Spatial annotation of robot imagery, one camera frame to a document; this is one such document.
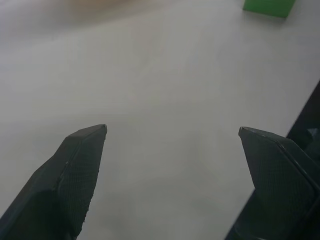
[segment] white surface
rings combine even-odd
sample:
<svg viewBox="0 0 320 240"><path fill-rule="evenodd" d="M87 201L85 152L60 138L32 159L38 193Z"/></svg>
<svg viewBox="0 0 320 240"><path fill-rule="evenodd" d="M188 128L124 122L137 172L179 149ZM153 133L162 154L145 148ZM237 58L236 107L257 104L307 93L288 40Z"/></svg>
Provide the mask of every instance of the white surface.
<svg viewBox="0 0 320 240"><path fill-rule="evenodd" d="M319 1L286 21L71 1L0 3L0 212L65 136L107 124L78 239L222 239L253 189L239 127L285 136L320 77Z"/></svg>

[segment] green block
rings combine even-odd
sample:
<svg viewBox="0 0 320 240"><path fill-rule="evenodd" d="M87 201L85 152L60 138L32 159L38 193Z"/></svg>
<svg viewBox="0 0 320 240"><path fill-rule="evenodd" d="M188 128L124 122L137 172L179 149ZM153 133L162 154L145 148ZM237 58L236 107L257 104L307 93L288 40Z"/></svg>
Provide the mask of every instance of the green block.
<svg viewBox="0 0 320 240"><path fill-rule="evenodd" d="M243 10L286 18L295 0L245 0Z"/></svg>

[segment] green cube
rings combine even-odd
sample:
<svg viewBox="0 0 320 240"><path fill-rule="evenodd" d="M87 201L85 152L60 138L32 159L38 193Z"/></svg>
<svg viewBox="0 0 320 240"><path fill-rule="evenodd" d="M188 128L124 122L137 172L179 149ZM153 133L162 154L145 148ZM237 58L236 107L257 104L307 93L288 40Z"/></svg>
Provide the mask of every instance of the green cube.
<svg viewBox="0 0 320 240"><path fill-rule="evenodd" d="M286 18L295 0L245 0L243 10Z"/></svg>

